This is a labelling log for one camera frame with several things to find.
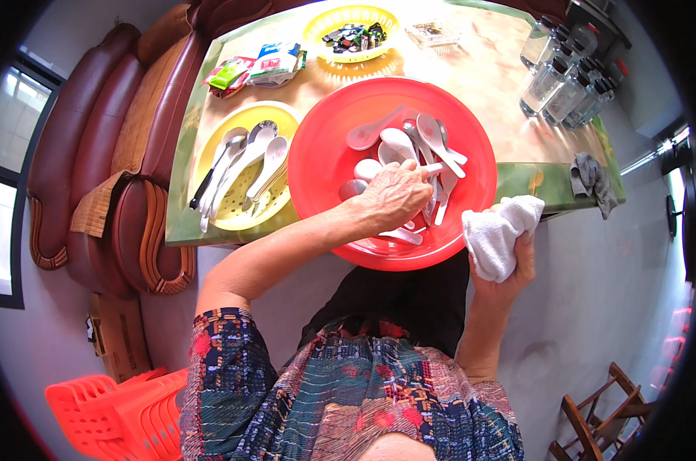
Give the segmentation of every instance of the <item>hand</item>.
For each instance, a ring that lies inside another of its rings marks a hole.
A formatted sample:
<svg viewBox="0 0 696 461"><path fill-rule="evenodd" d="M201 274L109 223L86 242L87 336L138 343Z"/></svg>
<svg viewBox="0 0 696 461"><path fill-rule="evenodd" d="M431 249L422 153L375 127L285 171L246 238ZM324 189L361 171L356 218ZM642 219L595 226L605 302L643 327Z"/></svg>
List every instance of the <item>hand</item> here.
<svg viewBox="0 0 696 461"><path fill-rule="evenodd" d="M498 205L484 212L494 212ZM476 275L476 267L473 264L473 256L468 255L471 264L471 279L473 288L476 291L474 297L479 297L486 302L509 303L512 304L517 295L535 278L535 235L523 233L515 240L515 256L517 256L517 266L514 272L502 283L489 282L482 280Z"/></svg>
<svg viewBox="0 0 696 461"><path fill-rule="evenodd" d="M362 212L368 213L370 235L396 229L417 215L433 195L425 182L428 172L414 160L399 165L392 162L371 180L363 194L349 198Z"/></svg>

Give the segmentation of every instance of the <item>red plastic basin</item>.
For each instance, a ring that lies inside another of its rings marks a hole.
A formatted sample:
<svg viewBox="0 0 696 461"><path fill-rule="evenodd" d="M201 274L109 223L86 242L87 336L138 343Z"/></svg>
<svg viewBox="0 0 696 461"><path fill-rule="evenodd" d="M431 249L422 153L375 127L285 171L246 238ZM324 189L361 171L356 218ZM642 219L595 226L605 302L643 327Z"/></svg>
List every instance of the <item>red plastic basin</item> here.
<svg viewBox="0 0 696 461"><path fill-rule="evenodd" d="M288 180L294 207L305 219L340 203L338 189L353 179L359 160L376 157L378 143L367 151L346 145L348 131L390 113L399 104L427 112L445 123L448 147L468 157L466 178L459 179L440 226L414 222L421 245L389 237L371 237L333 250L344 259L381 271L409 271L441 263L464 245L461 213L489 208L496 194L496 162L482 125L447 91L410 78L383 77L352 83L326 96L299 125L289 150ZM401 115L387 126L401 128Z"/></svg>

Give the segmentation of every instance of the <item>window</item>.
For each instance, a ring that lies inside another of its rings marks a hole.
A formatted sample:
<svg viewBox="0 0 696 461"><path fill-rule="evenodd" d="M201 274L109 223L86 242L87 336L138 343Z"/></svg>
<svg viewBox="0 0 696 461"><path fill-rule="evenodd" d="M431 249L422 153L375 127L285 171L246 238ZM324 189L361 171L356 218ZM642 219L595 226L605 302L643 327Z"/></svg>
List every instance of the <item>window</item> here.
<svg viewBox="0 0 696 461"><path fill-rule="evenodd" d="M0 85L0 307L23 308L25 187L35 145L63 81L19 52Z"/></svg>

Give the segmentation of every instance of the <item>cardboard box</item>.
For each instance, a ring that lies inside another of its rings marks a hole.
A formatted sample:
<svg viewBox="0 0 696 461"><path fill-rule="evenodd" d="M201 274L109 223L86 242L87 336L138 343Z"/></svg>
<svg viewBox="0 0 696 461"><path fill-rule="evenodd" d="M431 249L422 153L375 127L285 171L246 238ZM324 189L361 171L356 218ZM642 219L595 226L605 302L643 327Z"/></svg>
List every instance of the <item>cardboard box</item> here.
<svg viewBox="0 0 696 461"><path fill-rule="evenodd" d="M117 383L152 369L139 300L121 301L92 294L87 320L94 353Z"/></svg>

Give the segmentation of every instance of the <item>red plastic stool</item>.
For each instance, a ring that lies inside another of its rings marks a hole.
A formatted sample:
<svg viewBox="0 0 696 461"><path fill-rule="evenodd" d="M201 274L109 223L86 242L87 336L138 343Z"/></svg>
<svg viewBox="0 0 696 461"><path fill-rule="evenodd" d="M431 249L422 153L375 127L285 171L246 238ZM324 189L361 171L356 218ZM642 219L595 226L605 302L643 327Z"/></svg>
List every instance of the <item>red plastic stool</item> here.
<svg viewBox="0 0 696 461"><path fill-rule="evenodd" d="M175 398L187 384L187 369L164 372L153 370L120 385L103 375L53 384L46 388L46 401L66 438L86 456L176 461L181 449Z"/></svg>

